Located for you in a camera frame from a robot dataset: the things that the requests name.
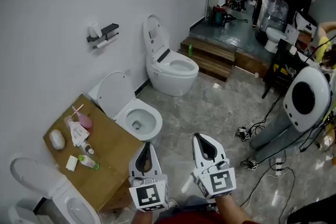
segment baseboard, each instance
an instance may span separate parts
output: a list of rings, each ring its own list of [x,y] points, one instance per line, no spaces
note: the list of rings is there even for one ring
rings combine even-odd
[[[37,215],[38,211],[40,210],[41,206],[43,205],[43,203],[46,201],[47,199],[45,197],[42,197],[41,200],[37,203],[37,205],[35,206],[33,212],[34,214]]]
[[[144,83],[142,83],[140,85],[140,87],[137,88],[137,90],[134,92],[135,93],[135,96],[137,96],[143,88],[145,88],[145,86],[150,82],[150,79],[147,79]]]
[[[201,19],[199,19],[197,22],[195,22],[190,28],[189,31],[191,31],[192,29],[194,29],[197,25],[199,25],[201,22],[203,22],[205,20],[205,16],[203,16]]]

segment toilet lid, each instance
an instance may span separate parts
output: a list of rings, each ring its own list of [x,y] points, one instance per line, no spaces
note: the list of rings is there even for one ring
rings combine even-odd
[[[132,83],[121,72],[107,76],[98,90],[98,104],[111,119],[114,119],[133,97],[135,94]]]
[[[155,15],[148,16],[143,22],[143,37],[147,48],[147,54],[154,60],[169,49],[169,40],[164,33],[159,18]]]
[[[57,171],[55,167],[26,156],[14,156],[9,169],[11,175],[22,186],[47,199],[51,199],[67,181],[65,175]]]
[[[273,36],[273,37],[275,37],[275,38],[284,39],[284,40],[287,39],[285,33],[281,32],[278,29],[272,28],[272,27],[268,27],[266,29],[266,33],[269,34],[269,35],[271,35],[271,36]]]

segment fire extinguisher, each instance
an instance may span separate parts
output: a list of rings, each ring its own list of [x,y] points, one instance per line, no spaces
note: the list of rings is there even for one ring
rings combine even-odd
[[[228,6],[229,3],[230,3],[230,0],[225,0],[225,4],[226,4],[226,6]]]

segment smart toilet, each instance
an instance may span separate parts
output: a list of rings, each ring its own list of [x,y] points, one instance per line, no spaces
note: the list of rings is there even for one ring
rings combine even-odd
[[[281,39],[283,40],[287,39],[285,33],[275,28],[271,28],[271,27],[268,27],[266,29],[266,35],[267,35],[268,41],[265,45],[265,49],[267,49],[269,52],[272,52],[273,54],[275,54],[278,50],[279,41]]]
[[[198,75],[198,65],[169,49],[168,37],[155,15],[144,21],[143,36],[147,48],[146,69],[154,88],[177,97],[188,93]]]
[[[162,127],[161,114],[135,97],[131,81],[124,73],[110,74],[89,95],[109,118],[130,134],[154,143]]]
[[[70,224],[101,224],[97,212],[56,167],[20,154],[12,158],[9,169],[22,186],[51,199]]]

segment power strip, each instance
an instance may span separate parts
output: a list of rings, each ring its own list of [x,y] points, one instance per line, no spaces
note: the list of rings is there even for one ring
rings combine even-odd
[[[282,163],[282,159],[280,159],[280,158],[277,158],[276,160],[275,160],[275,162],[276,163]],[[281,169],[281,167],[282,167],[282,165],[281,164],[276,164],[275,165],[275,170],[279,170],[279,169]],[[282,171],[275,171],[275,176],[281,176],[281,174],[282,174]]]

